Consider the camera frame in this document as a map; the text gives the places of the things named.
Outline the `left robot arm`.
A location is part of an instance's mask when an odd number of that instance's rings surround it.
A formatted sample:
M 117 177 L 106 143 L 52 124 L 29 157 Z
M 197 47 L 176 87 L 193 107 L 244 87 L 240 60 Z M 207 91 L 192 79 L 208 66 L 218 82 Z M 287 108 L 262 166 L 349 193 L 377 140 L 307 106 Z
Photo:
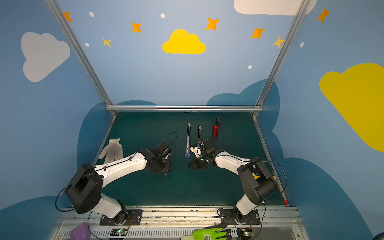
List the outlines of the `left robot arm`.
M 83 164 L 70 183 L 64 188 L 77 214 L 90 212 L 102 215 L 101 225 L 125 225 L 129 212 L 124 204 L 102 193 L 104 187 L 131 173 L 148 170 L 152 173 L 168 174 L 173 151 L 164 142 L 155 148 L 141 149 L 134 154 L 104 165 Z

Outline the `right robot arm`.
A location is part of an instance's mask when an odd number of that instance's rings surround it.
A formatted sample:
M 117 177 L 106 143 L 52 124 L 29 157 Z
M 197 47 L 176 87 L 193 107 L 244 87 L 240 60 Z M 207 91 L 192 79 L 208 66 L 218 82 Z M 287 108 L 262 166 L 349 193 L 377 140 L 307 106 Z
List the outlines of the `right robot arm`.
M 234 206 L 234 217 L 238 223 L 242 223 L 259 204 L 279 190 L 275 176 L 260 158 L 246 159 L 216 150 L 208 140 L 188 147 L 186 157 L 191 158 L 190 169 L 204 170 L 213 165 L 239 176 L 245 194 Z

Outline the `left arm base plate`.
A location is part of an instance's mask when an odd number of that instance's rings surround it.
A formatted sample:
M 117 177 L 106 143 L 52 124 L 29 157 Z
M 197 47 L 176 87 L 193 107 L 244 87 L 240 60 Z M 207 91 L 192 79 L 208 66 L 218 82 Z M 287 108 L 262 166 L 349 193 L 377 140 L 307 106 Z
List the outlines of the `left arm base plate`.
M 141 223 L 143 210 L 121 210 L 114 218 L 102 215 L 100 226 L 138 226 Z

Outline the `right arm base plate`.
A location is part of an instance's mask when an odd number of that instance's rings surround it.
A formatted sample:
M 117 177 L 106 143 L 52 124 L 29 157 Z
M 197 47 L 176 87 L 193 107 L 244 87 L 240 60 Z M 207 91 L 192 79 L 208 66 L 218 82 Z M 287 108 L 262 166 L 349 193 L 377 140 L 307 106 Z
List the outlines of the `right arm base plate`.
M 235 209 L 223 209 L 217 210 L 221 223 L 227 225 L 260 225 L 261 217 L 257 210 L 251 211 L 247 215 L 242 215 Z

